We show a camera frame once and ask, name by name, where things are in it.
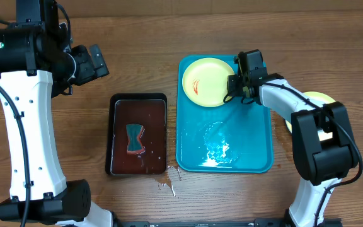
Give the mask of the yellow-green plate top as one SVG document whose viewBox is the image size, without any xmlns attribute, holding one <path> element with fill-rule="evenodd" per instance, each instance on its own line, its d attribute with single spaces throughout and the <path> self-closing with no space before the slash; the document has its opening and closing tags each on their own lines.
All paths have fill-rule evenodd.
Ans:
<svg viewBox="0 0 363 227">
<path fill-rule="evenodd" d="M 234 75 L 232 67 L 220 59 L 205 57 L 192 62 L 182 74 L 182 88 L 186 96 L 202 107 L 224 104 L 228 93 L 228 76 Z"/>
</svg>

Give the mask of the yellow-green plate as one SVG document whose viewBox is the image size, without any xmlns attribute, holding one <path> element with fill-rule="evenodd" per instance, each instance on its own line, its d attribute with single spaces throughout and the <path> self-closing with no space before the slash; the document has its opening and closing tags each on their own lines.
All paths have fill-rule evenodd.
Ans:
<svg viewBox="0 0 363 227">
<path fill-rule="evenodd" d="M 332 97 L 330 97 L 324 93 L 317 92 L 317 91 L 307 91 L 307 92 L 304 92 L 304 94 L 314 100 L 321 101 L 324 104 L 329 104 L 329 103 L 335 102 L 335 100 Z M 333 133 L 332 132 L 326 133 L 322 129 L 320 129 L 318 131 L 318 136 L 319 136 L 320 141 L 324 141 L 327 139 L 331 139 L 333 137 Z"/>
<path fill-rule="evenodd" d="M 228 93 L 228 76 L 234 75 L 232 67 L 220 59 L 205 57 L 192 62 L 182 74 L 182 88 L 186 96 L 202 107 L 224 104 Z"/>
</svg>

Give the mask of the green orange sponge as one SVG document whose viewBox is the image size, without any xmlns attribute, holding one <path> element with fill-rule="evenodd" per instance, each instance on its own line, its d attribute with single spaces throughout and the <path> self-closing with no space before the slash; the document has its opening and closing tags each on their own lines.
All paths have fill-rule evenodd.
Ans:
<svg viewBox="0 0 363 227">
<path fill-rule="evenodd" d="M 141 154 L 145 152 L 145 147 L 142 145 L 141 137 L 144 133 L 144 126 L 140 124 L 127 124 L 127 154 Z"/>
</svg>

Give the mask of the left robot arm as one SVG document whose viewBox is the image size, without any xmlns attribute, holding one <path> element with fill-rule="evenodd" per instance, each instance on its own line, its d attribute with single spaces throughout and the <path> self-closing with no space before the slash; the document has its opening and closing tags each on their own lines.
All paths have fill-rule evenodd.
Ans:
<svg viewBox="0 0 363 227">
<path fill-rule="evenodd" d="M 0 29 L 0 100 L 11 157 L 9 198 L 0 220 L 59 226 L 113 226 L 85 180 L 66 180 L 56 150 L 53 97 L 71 95 L 109 71 L 97 45 L 71 45 L 71 24 L 55 1 L 18 1 L 16 21 Z"/>
</svg>

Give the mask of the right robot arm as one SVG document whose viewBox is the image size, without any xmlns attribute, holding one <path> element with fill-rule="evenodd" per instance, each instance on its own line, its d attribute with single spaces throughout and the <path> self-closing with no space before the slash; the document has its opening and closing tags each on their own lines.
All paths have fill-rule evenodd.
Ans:
<svg viewBox="0 0 363 227">
<path fill-rule="evenodd" d="M 323 214 L 333 190 L 360 178 L 363 160 L 355 143 L 347 109 L 323 103 L 270 74 L 259 50 L 240 52 L 238 72 L 227 81 L 224 102 L 235 97 L 263 105 L 291 124 L 292 156 L 301 176 L 294 202 L 282 219 L 258 219 L 255 226 L 341 226 Z"/>
</svg>

